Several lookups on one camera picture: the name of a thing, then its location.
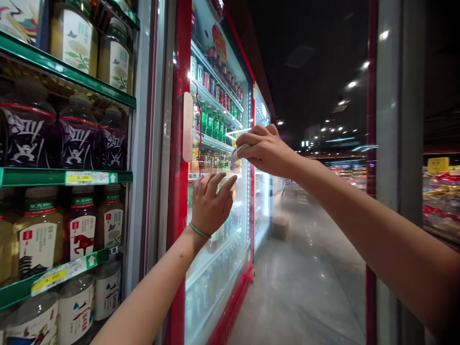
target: tiled floor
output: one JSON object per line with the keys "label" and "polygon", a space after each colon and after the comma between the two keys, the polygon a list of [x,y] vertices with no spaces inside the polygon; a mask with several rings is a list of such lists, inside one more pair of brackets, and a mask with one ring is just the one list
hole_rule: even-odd
{"label": "tiled floor", "polygon": [[286,242],[269,238],[229,345],[364,344],[365,264],[327,213],[286,186]]}

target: left hand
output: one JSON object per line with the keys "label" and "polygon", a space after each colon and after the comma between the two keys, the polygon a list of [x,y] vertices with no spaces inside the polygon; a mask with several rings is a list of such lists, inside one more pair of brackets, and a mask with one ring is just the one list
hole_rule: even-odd
{"label": "left hand", "polygon": [[193,185],[192,224],[208,236],[216,232],[229,217],[233,198],[231,188],[236,175],[228,179],[216,194],[224,172],[201,175]]}

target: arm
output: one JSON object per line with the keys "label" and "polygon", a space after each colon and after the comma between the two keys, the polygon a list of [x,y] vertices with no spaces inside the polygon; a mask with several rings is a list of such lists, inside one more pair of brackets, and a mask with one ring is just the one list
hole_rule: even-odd
{"label": "arm", "polygon": [[433,333],[452,322],[460,293],[460,254],[315,160],[297,155],[274,125],[239,137],[239,157],[290,178],[315,197],[366,263]]}
{"label": "arm", "polygon": [[[212,235],[228,218],[233,203],[231,177],[216,194],[225,173],[201,176],[193,188],[192,224]],[[195,256],[207,239],[187,226],[177,241],[110,317],[92,344],[151,345]]]}

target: green bracelet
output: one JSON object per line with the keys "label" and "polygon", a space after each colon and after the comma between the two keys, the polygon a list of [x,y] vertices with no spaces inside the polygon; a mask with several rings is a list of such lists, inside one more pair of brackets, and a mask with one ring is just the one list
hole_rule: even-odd
{"label": "green bracelet", "polygon": [[197,233],[198,235],[200,235],[201,237],[203,237],[203,238],[205,238],[205,239],[208,239],[208,240],[211,239],[211,236],[206,235],[204,232],[198,230],[198,228],[197,228],[195,225],[193,225],[191,222],[188,223],[188,225],[190,225],[190,227],[193,229],[193,231],[196,232],[196,233]]}

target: glass display refrigerator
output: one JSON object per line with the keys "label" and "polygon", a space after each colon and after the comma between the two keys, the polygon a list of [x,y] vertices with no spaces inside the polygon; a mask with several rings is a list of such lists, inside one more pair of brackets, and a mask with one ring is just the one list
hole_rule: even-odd
{"label": "glass display refrigerator", "polygon": [[0,344],[89,344],[143,275],[156,6],[2,7]]}
{"label": "glass display refrigerator", "polygon": [[[268,126],[270,113],[255,85],[255,125]],[[267,236],[273,203],[273,177],[255,168],[254,181],[254,253],[257,253],[261,243]]]}
{"label": "glass display refrigerator", "polygon": [[176,7],[167,248],[192,218],[201,174],[236,174],[229,218],[198,253],[179,287],[166,344],[217,344],[229,336],[252,280],[253,167],[230,162],[253,125],[254,77],[221,1]]}

